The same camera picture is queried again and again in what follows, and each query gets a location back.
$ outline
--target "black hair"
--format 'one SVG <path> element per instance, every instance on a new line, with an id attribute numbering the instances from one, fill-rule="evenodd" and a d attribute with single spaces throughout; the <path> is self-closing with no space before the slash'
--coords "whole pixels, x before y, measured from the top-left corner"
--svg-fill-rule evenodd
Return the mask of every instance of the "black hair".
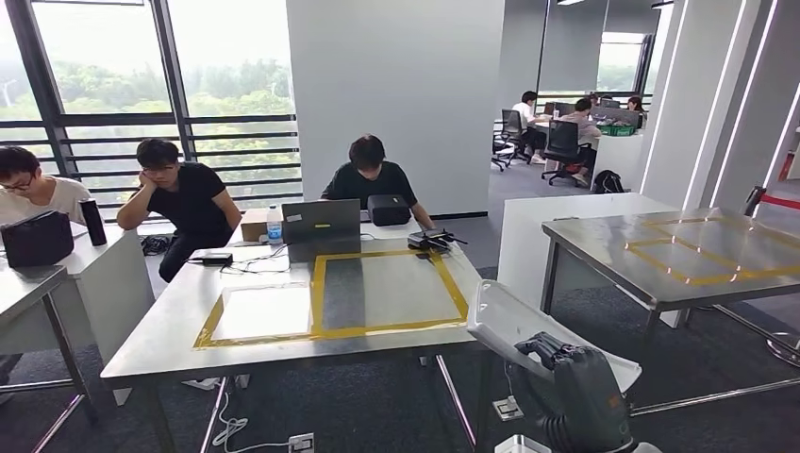
<path id="1" fill-rule="evenodd" d="M 575 102 L 575 111 L 586 111 L 592 109 L 592 101 L 588 97 L 583 97 Z"/>
<path id="2" fill-rule="evenodd" d="M 535 101 L 537 97 L 539 95 L 536 92 L 524 92 L 522 101 L 527 104 L 530 101 Z"/>
<path id="3" fill-rule="evenodd" d="M 364 135 L 350 145 L 350 162 L 359 170 L 374 170 L 385 158 L 383 142 L 375 135 Z"/>
<path id="4" fill-rule="evenodd" d="M 0 146 L 0 179 L 9 179 L 18 173 L 34 175 L 39 160 L 21 146 Z"/>
<path id="5" fill-rule="evenodd" d="M 644 111 L 644 107 L 642 107 L 642 99 L 639 96 L 630 96 L 630 99 L 627 100 L 628 103 L 632 102 L 636 105 L 635 111 Z"/>
<path id="6" fill-rule="evenodd" d="M 143 168 L 163 168 L 177 163 L 174 143 L 162 139 L 144 139 L 136 147 L 136 160 Z"/>

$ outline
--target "green basket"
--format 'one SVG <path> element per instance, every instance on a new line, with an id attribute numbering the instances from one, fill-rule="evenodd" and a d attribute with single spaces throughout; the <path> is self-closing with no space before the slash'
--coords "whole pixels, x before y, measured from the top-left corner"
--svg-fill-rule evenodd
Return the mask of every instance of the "green basket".
<path id="1" fill-rule="evenodd" d="M 610 137 L 630 137 L 636 133 L 634 126 L 598 126 L 597 128 L 603 132 L 603 135 Z"/>

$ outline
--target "black t-shirt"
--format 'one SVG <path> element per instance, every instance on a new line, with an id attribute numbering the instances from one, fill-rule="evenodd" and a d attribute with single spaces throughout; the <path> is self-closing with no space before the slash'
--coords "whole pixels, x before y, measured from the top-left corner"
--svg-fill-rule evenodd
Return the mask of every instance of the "black t-shirt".
<path id="1" fill-rule="evenodd" d="M 352 163 L 345 163 L 339 167 L 323 191 L 323 198 L 328 200 L 358 198 L 363 210 L 367 209 L 367 198 L 370 195 L 400 195 L 409 207 L 417 204 L 417 197 L 414 196 L 403 169 L 400 165 L 385 160 L 374 181 L 362 176 Z"/>
<path id="2" fill-rule="evenodd" d="M 225 213 L 211 200 L 225 189 L 213 170 L 202 163 L 184 162 L 177 181 L 177 192 L 156 189 L 147 210 L 169 219 L 180 233 L 206 235 L 230 231 Z"/>

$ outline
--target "black chair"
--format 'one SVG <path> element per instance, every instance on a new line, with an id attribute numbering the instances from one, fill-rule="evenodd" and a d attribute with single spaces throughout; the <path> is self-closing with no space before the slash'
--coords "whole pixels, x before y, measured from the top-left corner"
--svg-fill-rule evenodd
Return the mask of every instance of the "black chair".
<path id="1" fill-rule="evenodd" d="M 550 172 L 542 172 L 542 179 L 550 176 L 547 181 L 551 186 L 553 179 L 557 177 L 570 178 L 575 186 L 578 186 L 578 180 L 573 178 L 577 172 L 569 171 L 570 165 L 581 163 L 584 160 L 583 149 L 591 148 L 590 143 L 578 144 L 577 123 L 568 121 L 550 121 L 550 134 L 547 136 L 547 148 L 544 150 L 543 156 L 545 159 L 555 160 L 558 162 L 558 169 Z"/>
<path id="2" fill-rule="evenodd" d="M 511 165 L 511 160 L 520 154 L 525 154 L 524 142 L 522 140 L 522 118 L 517 110 L 502 110 L 502 129 L 495 131 L 492 138 L 492 163 L 500 167 L 500 171 Z"/>

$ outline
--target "laptop lid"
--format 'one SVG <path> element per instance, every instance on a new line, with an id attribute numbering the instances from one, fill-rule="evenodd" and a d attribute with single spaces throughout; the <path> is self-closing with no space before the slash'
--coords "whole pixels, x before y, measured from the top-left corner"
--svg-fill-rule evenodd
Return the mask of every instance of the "laptop lid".
<path id="1" fill-rule="evenodd" d="M 360 239 L 361 203 L 357 199 L 284 203 L 281 209 L 286 244 Z"/>

